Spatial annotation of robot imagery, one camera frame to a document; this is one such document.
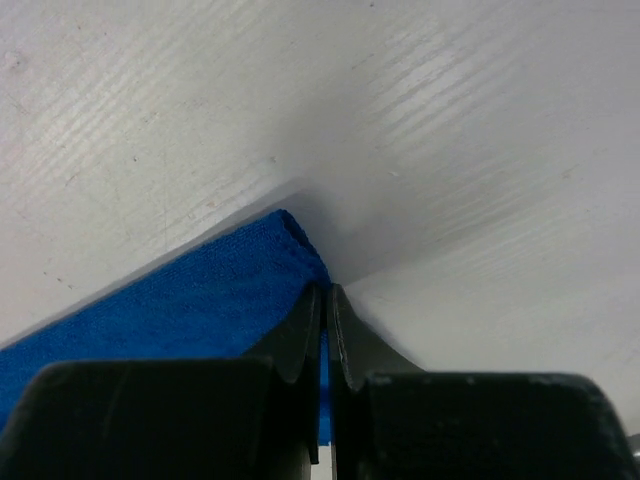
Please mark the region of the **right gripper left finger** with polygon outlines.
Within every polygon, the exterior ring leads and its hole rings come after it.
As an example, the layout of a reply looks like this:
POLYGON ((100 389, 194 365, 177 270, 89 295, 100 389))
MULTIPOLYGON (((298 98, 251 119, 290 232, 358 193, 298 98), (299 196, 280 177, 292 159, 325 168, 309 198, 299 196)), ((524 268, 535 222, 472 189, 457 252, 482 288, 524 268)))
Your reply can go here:
POLYGON ((235 358, 58 362, 1 435, 5 479, 307 479, 321 292, 235 358))

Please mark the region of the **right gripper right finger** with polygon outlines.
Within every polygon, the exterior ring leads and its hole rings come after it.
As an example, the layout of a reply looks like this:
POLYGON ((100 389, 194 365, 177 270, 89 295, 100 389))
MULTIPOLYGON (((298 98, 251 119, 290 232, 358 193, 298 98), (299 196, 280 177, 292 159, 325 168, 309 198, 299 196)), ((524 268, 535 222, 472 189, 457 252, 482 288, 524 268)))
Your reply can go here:
POLYGON ((635 479, 614 408, 565 373, 426 371, 327 295, 337 479, 635 479))

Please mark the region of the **blue towel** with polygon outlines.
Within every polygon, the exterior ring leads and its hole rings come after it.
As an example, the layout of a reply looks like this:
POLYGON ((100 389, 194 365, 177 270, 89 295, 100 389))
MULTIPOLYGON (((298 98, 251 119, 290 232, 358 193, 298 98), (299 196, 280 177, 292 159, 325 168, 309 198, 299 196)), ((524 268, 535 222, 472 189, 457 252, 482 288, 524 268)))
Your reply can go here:
POLYGON ((329 271, 305 231, 276 210, 23 337, 1 351, 1 420, 29 381, 64 360, 235 357, 329 271))

